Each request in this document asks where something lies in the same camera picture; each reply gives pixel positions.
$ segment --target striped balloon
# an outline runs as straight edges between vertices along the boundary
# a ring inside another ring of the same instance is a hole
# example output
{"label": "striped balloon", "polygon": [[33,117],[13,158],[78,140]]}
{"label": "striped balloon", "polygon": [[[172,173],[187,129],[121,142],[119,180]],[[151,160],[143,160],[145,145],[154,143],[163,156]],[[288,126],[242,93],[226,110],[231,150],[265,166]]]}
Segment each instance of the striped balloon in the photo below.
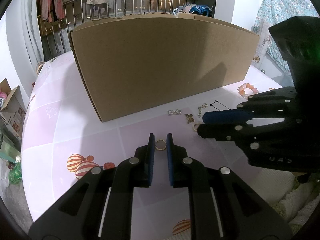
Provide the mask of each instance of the striped balloon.
{"label": "striped balloon", "polygon": [[90,161],[81,162],[76,169],[76,178],[81,179],[89,170],[97,166],[99,165]]}
{"label": "striped balloon", "polygon": [[74,153],[68,158],[67,168],[71,172],[75,172],[79,163],[84,160],[84,157],[80,154]]}
{"label": "striped balloon", "polygon": [[172,233],[173,235],[176,235],[183,231],[188,230],[190,227],[191,227],[190,219],[182,220],[174,226]]}

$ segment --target cardboard box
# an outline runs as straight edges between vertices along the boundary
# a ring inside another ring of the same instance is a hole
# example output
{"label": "cardboard box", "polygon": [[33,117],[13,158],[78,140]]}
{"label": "cardboard box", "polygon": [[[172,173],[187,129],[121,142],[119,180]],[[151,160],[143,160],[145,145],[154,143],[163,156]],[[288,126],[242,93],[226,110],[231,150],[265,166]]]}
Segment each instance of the cardboard box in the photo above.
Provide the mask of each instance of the cardboard box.
{"label": "cardboard box", "polygon": [[149,13],[88,21],[69,39],[105,122],[243,80],[259,36],[209,17]]}
{"label": "cardboard box", "polygon": [[8,95],[0,110],[0,116],[8,131],[12,133],[17,140],[21,141],[26,112],[23,110],[23,107],[19,104],[15,96],[18,87],[19,86],[11,90],[7,79],[4,79],[0,83],[1,91],[6,92]]}
{"label": "cardboard box", "polygon": [[16,149],[14,142],[2,130],[0,130],[0,158],[12,163],[21,161],[21,152]]}

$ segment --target blue gripper pad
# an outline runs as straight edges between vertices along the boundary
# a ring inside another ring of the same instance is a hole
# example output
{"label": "blue gripper pad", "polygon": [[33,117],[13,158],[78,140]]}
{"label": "blue gripper pad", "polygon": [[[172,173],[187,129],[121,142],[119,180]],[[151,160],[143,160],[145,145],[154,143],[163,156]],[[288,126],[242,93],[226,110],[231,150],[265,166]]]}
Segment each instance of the blue gripper pad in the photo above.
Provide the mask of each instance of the blue gripper pad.
{"label": "blue gripper pad", "polygon": [[253,114],[242,109],[206,112],[202,120],[207,124],[233,124],[246,122],[253,118]]}
{"label": "blue gripper pad", "polygon": [[168,169],[169,169],[169,181],[170,186],[173,187],[173,162],[172,162],[172,148],[174,147],[172,141],[172,134],[167,134],[167,157],[168,157]]}
{"label": "blue gripper pad", "polygon": [[153,162],[155,159],[155,147],[156,147],[155,135],[153,133],[150,133],[148,147],[147,147],[147,160],[146,160],[146,164],[148,166],[149,186],[151,186],[152,177],[153,177]]}

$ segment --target curtain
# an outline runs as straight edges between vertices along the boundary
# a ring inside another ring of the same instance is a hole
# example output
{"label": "curtain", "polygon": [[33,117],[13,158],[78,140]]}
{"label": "curtain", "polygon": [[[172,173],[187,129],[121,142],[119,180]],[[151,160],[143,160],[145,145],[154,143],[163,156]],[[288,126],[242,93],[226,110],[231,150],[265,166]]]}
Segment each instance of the curtain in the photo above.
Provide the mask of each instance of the curtain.
{"label": "curtain", "polygon": [[[275,25],[294,16],[319,17],[313,5],[305,0],[263,0],[253,31],[259,34],[264,21]],[[267,54],[285,74],[291,76],[288,64],[282,59],[280,51],[272,38],[267,48]]]}
{"label": "curtain", "polygon": [[21,0],[21,3],[23,36],[32,67],[35,70],[37,63],[39,61],[44,61],[37,18],[36,0]]}

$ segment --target floral cloth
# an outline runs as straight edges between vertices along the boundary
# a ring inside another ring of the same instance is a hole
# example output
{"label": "floral cloth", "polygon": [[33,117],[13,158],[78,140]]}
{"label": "floral cloth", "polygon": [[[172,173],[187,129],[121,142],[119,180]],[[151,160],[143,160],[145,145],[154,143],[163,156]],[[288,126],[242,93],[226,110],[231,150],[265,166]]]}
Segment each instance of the floral cloth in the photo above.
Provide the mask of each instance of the floral cloth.
{"label": "floral cloth", "polygon": [[[263,0],[253,31],[259,34],[264,21],[275,25],[294,16],[319,17],[313,5],[305,0]],[[290,75],[288,64],[282,59],[280,51],[272,38],[267,48],[267,54],[285,74]]]}

